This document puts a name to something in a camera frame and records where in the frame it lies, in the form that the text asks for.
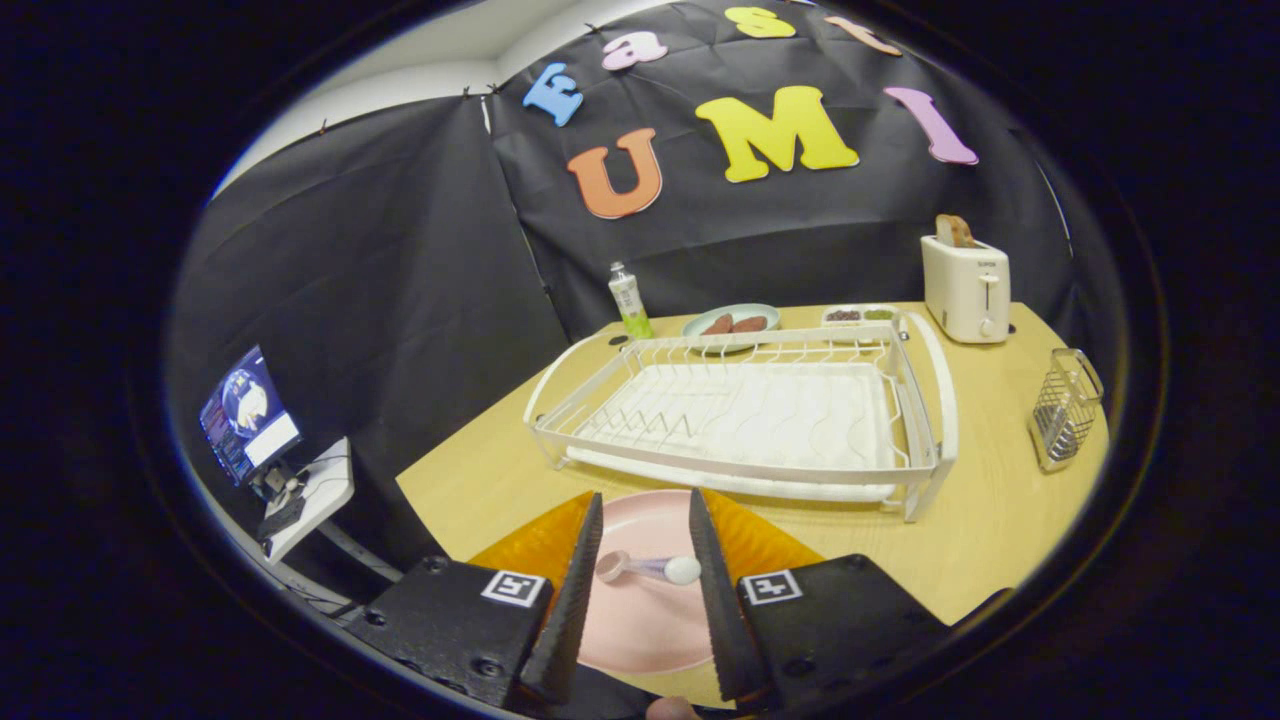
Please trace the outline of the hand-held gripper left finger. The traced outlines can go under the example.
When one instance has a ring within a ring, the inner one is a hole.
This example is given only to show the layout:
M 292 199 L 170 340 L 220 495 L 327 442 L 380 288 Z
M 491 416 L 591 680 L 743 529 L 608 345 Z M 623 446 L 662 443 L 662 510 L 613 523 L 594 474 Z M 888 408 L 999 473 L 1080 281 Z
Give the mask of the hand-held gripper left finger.
M 579 662 L 603 534 L 586 492 L 468 562 L 430 556 L 349 624 L 372 650 L 498 708 L 563 705 Z

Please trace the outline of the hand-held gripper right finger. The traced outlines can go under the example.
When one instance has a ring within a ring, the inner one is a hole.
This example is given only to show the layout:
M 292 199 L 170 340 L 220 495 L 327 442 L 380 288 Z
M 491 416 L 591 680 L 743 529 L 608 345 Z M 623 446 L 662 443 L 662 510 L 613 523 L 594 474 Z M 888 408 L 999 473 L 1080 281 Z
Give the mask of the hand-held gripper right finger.
M 721 495 L 694 489 L 687 525 L 719 694 L 739 711 L 778 714 L 868 691 L 950 632 L 865 555 L 809 559 Z

